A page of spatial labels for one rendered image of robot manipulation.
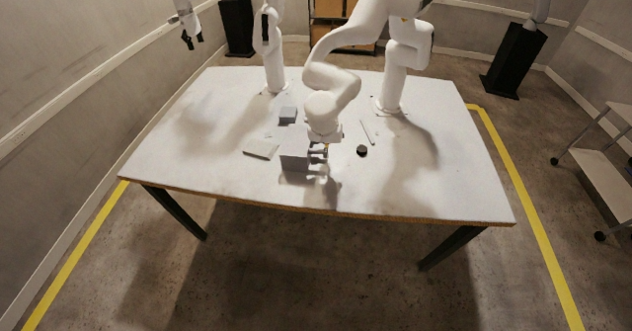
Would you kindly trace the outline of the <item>dark green short cylinder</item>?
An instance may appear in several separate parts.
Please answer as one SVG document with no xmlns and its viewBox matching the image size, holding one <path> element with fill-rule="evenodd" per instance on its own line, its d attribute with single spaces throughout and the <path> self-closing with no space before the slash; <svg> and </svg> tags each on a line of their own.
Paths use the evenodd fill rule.
<svg viewBox="0 0 632 331">
<path fill-rule="evenodd" d="M 356 148 L 356 153 L 360 156 L 363 156 L 367 153 L 367 147 L 363 144 L 360 144 Z"/>
</svg>

